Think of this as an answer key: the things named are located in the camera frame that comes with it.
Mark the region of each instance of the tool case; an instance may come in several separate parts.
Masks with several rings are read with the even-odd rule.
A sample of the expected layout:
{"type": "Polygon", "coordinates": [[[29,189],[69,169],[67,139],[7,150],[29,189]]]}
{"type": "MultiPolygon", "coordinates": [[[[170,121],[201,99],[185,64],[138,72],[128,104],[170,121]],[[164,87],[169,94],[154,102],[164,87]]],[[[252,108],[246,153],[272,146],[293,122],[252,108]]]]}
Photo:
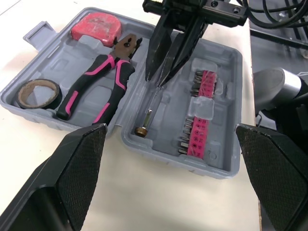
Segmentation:
{"type": "MultiPolygon", "coordinates": [[[[235,127],[241,122],[242,55],[236,49],[211,41],[200,39],[190,60],[166,84],[145,138],[136,136],[134,129],[140,124],[138,118],[144,113],[141,104],[151,95],[151,84],[145,81],[145,59],[154,26],[97,8],[82,10],[60,33],[56,33],[47,22],[41,22],[25,35],[24,40],[32,44],[39,53],[0,92],[0,104],[13,114],[54,129],[73,131],[90,126],[111,95],[115,70],[90,87],[82,96],[71,119],[67,121],[56,117],[57,109],[22,109],[16,103],[15,95],[24,83],[40,78],[57,83],[64,97],[99,54],[110,53],[111,48],[104,47],[99,40],[89,36],[82,36],[79,41],[71,38],[72,27],[93,12],[116,16],[122,25],[121,38],[130,33],[143,38],[131,60],[135,72],[130,76],[125,96],[108,125],[107,137],[112,134],[115,126],[120,126],[124,144],[145,157],[217,179],[236,175],[240,165],[240,146],[235,127]],[[217,74],[212,103],[191,100],[190,89],[194,73],[200,70],[217,74]],[[185,119],[196,114],[206,114],[210,120],[203,159],[178,152],[185,119]]],[[[28,100],[37,102],[49,97],[50,92],[38,89],[28,100]]]]}

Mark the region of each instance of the textured gripper pad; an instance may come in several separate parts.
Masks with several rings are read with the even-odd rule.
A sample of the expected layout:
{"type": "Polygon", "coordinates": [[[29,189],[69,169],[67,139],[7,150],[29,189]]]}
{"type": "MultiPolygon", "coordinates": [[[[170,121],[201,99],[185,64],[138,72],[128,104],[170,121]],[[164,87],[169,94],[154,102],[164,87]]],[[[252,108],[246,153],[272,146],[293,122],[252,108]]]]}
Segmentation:
{"type": "Polygon", "coordinates": [[[104,140],[104,129],[85,134],[58,180],[58,193],[76,231],[81,230],[96,188],[104,140]]]}
{"type": "Polygon", "coordinates": [[[274,228],[292,230],[288,226],[306,197],[307,182],[270,136],[248,127],[237,127],[236,134],[251,184],[274,228]]]}

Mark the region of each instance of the pliers jaw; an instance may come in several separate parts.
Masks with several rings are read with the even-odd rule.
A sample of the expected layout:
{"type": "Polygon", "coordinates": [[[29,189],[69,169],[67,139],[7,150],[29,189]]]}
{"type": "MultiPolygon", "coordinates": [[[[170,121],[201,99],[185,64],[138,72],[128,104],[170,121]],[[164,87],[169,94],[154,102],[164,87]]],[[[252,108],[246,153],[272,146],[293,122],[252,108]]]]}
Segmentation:
{"type": "Polygon", "coordinates": [[[142,42],[135,34],[129,34],[120,41],[114,40],[114,50],[110,53],[114,59],[129,61],[142,42]]]}

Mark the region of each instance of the black electrical tape roll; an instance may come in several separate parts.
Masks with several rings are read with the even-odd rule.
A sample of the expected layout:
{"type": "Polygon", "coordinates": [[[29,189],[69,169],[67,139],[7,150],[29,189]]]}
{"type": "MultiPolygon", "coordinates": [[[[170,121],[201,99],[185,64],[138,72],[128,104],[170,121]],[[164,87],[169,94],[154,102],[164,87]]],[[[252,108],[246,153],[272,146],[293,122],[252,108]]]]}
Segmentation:
{"type": "Polygon", "coordinates": [[[23,109],[56,109],[62,101],[62,92],[58,84],[48,79],[35,79],[23,84],[16,94],[16,101],[23,109]],[[36,86],[48,87],[54,91],[53,96],[41,105],[27,104],[27,98],[36,86]]]}

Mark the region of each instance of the bit holder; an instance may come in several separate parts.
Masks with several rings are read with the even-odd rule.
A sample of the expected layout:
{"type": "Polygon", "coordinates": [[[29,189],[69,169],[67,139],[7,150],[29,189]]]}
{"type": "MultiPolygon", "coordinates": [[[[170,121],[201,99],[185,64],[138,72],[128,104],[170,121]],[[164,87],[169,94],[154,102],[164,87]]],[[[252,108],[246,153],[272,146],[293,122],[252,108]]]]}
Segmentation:
{"type": "MultiPolygon", "coordinates": [[[[194,77],[194,85],[192,86],[191,94],[193,97],[212,98],[215,88],[217,76],[211,71],[197,71],[194,77]]],[[[180,154],[204,158],[205,143],[208,134],[209,120],[199,117],[186,118],[183,133],[188,135],[180,137],[180,154]]]]}

